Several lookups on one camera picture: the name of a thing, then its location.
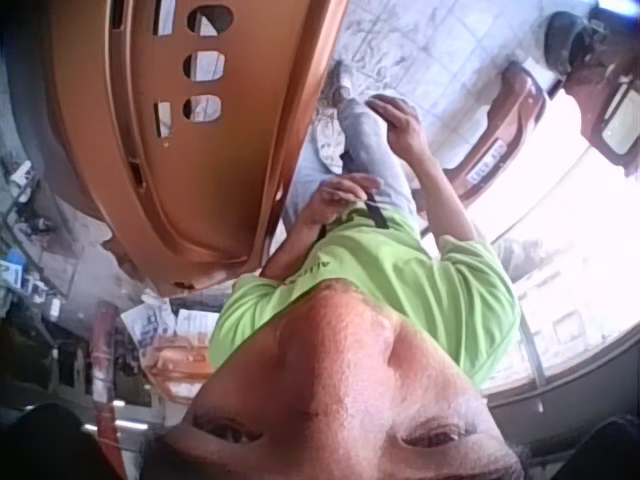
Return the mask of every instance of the hair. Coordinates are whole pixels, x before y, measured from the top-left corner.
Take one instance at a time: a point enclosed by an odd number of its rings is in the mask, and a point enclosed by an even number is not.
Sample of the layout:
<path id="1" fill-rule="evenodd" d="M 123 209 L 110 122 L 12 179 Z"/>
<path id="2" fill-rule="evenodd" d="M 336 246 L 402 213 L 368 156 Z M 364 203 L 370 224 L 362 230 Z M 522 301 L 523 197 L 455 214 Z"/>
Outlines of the hair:
<path id="1" fill-rule="evenodd" d="M 440 480 L 524 480 L 528 451 L 520 446 L 509 445 L 518 461 L 495 471 L 473 476 L 454 476 Z M 150 438 L 143 449 L 139 480 L 235 480 L 241 477 L 223 465 L 205 471 L 203 465 L 176 450 L 164 435 Z"/>

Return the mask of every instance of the blue jeans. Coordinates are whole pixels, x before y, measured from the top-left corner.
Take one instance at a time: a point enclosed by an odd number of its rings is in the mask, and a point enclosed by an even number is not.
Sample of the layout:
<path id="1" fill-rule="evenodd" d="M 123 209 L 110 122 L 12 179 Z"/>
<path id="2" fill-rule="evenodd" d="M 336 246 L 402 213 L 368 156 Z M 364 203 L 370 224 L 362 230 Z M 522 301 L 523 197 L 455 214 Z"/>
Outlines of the blue jeans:
<path id="1" fill-rule="evenodd" d="M 351 154 L 343 165 L 344 173 L 366 173 L 383 180 L 382 189 L 375 194 L 376 202 L 402 213 L 417 225 L 411 188 L 400 159 L 389 148 L 383 120 L 364 103 L 351 99 L 338 109 L 338 121 L 346 137 L 346 149 Z M 333 172 L 321 160 L 314 142 L 307 137 L 282 214 L 287 231 L 320 183 L 331 176 Z"/>

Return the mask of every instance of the lime green t-shirt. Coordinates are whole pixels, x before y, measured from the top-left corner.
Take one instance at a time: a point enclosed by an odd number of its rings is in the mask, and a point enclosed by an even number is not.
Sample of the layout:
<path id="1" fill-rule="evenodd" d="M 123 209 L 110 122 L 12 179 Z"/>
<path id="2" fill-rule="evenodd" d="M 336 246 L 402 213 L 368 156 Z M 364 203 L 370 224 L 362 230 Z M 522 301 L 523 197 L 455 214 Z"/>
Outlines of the lime green t-shirt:
<path id="1" fill-rule="evenodd" d="M 490 246 L 440 240 L 442 256 L 424 251 L 405 219 L 385 210 L 379 229 L 356 208 L 328 228 L 302 269 L 280 284 L 240 278 L 211 337 L 214 368 L 256 330 L 318 283 L 346 279 L 428 335 L 481 385 L 513 340 L 519 324 L 511 282 Z"/>

